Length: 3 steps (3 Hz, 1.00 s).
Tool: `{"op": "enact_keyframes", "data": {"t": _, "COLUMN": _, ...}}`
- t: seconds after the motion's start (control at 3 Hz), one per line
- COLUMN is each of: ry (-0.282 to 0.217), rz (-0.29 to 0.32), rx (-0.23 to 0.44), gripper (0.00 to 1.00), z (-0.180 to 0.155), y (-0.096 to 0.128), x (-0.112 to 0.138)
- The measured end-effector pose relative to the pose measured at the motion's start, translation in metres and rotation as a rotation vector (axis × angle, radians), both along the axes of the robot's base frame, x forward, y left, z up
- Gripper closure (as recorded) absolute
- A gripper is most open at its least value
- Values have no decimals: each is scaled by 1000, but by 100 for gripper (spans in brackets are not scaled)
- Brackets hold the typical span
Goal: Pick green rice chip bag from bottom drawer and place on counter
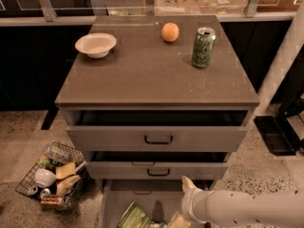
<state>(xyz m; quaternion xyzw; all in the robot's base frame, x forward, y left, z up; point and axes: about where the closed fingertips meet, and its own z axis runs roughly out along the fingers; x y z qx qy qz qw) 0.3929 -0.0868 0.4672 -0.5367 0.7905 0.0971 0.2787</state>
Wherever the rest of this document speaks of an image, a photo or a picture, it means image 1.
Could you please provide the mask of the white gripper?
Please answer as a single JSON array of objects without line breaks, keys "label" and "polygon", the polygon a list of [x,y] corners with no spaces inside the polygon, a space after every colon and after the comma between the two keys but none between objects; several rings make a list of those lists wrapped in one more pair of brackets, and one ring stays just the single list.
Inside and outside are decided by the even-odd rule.
[{"label": "white gripper", "polygon": [[167,228],[189,228],[191,222],[207,222],[206,199],[209,193],[196,188],[196,185],[187,176],[182,176],[181,180],[182,191],[185,193],[181,199],[182,214],[176,212],[167,224]]}]

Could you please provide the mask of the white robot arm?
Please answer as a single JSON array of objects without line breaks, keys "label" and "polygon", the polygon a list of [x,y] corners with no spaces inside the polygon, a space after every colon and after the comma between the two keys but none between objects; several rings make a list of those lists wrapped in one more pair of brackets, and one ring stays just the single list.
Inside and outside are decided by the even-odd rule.
[{"label": "white robot arm", "polygon": [[[304,3],[297,10],[258,91],[260,105],[256,114],[266,111],[303,45]],[[189,228],[193,223],[207,222],[221,227],[262,223],[280,228],[304,228],[301,189],[256,196],[227,190],[203,191],[183,177],[182,190],[181,211],[166,228]]]}]

